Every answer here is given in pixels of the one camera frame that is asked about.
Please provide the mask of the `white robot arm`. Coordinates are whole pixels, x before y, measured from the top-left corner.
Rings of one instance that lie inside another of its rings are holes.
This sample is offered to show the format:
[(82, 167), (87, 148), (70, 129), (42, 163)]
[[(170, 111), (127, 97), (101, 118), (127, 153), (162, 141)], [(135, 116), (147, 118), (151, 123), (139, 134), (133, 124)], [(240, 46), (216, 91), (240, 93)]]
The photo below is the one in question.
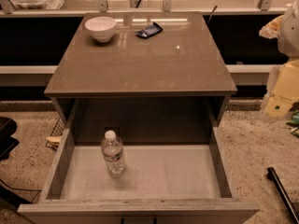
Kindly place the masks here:
[(269, 73), (262, 112), (270, 119), (280, 119), (299, 101), (299, 0), (283, 15), (268, 22), (259, 36), (278, 40), (278, 51), (288, 57), (283, 65)]

